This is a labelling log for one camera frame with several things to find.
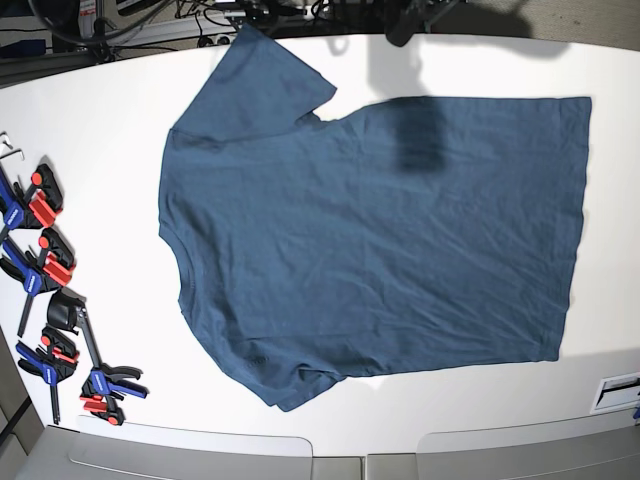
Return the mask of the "white label sticker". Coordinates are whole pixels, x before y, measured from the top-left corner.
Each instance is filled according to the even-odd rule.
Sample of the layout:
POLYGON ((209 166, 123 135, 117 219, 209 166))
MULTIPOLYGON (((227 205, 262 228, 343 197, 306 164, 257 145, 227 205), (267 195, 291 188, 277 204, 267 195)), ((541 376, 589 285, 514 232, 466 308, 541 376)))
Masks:
POLYGON ((604 378, 596 389, 592 415, 639 406, 639 373, 604 378))

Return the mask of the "blue red clamp bottom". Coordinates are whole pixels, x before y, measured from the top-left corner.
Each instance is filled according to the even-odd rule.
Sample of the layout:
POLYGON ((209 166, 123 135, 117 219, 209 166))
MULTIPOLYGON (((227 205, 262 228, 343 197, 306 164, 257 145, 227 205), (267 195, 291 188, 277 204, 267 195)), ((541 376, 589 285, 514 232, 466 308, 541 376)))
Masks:
POLYGON ((87 309, 77 307, 76 315, 92 362, 89 376, 81 389, 83 408, 110 425, 121 426, 126 416, 120 403, 127 396, 145 399, 149 393, 146 387, 137 383, 142 371, 130 366, 111 367, 105 363, 100 356, 87 309))

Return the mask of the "grey chair left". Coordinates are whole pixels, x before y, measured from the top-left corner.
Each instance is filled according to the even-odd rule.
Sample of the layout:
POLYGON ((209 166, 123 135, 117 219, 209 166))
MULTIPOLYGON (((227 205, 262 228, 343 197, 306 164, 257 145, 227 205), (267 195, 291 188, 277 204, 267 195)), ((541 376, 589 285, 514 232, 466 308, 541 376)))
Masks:
POLYGON ((16 479, 361 479, 358 458, 250 455, 152 445, 48 427, 16 479))

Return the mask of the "grey chair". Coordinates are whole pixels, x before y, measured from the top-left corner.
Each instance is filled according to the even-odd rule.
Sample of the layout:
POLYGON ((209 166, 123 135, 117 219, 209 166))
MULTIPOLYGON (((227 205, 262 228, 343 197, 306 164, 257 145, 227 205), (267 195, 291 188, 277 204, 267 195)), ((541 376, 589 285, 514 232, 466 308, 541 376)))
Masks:
POLYGON ((629 410, 514 427, 425 435, 413 453, 371 454, 366 479, 637 479, 629 410))
POLYGON ((152 445, 48 427, 16 479, 361 479, 358 458, 250 455, 152 445))

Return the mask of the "blue red clamp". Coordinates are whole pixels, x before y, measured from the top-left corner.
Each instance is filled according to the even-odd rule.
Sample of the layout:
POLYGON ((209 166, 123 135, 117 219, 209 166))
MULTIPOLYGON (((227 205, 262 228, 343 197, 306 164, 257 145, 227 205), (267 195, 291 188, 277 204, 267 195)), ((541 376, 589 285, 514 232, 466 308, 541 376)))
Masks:
POLYGON ((26 330, 35 297, 66 286, 76 266, 73 250, 54 227, 42 230, 38 245, 40 251, 35 257, 30 251, 20 250, 9 236, 2 242, 6 257, 1 259, 1 269, 21 283, 27 295, 17 330, 19 338, 26 330))
POLYGON ((146 387, 137 383, 142 371, 130 366, 111 367, 105 363, 100 356, 87 309, 77 307, 76 315, 92 362, 89 376, 81 389, 83 408, 110 425, 121 426, 126 416, 120 403, 127 396, 145 399, 149 393, 146 387))
POLYGON ((4 222, 1 242, 14 230, 51 227, 62 209, 63 194, 48 164, 37 166, 26 190, 18 182, 10 185, 4 170, 1 170, 1 213, 4 222))
POLYGON ((75 343, 58 329, 46 325, 41 332, 41 345, 32 349, 18 341, 18 366, 23 371, 40 377, 49 387, 52 419, 60 422, 58 385, 71 377, 77 368, 79 351, 75 343))

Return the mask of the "metal hex key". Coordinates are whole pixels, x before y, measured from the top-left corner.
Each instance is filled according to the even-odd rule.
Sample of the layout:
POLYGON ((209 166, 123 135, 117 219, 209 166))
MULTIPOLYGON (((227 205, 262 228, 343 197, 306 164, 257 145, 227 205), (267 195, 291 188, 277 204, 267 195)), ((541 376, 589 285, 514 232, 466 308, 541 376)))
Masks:
POLYGON ((1 154, 0 154, 1 161, 9 158, 13 158, 13 159, 18 158, 20 161, 25 160, 23 150, 13 145, 6 131, 2 131, 0 133, 0 141, 1 141, 1 154))

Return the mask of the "grey chair right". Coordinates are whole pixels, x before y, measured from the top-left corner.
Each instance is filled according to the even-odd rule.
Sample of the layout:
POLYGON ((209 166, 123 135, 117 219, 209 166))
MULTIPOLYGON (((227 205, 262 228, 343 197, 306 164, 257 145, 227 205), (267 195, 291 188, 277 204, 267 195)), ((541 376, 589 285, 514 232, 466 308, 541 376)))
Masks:
POLYGON ((637 479, 629 410, 514 427, 425 435, 413 453, 371 454, 366 479, 637 479))

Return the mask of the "blue red clamp top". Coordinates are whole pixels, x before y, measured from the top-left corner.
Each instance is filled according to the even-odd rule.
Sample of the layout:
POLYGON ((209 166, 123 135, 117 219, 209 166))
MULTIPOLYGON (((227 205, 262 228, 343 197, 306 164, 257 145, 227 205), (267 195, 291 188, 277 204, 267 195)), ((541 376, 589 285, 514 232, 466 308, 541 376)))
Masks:
POLYGON ((63 194, 48 164, 37 166, 26 190, 18 182, 10 185, 4 170, 1 170, 1 213, 4 222, 1 242, 14 230, 51 227, 62 209, 63 194))

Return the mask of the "blue T-shirt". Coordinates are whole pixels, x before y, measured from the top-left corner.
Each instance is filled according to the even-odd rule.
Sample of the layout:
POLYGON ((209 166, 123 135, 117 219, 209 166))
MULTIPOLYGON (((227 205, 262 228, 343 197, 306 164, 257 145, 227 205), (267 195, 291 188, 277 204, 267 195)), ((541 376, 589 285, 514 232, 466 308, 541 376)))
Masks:
POLYGON ((169 130, 159 234, 218 367, 294 410, 348 377, 559 357, 588 97, 404 97, 323 121, 335 87, 251 26, 169 130))

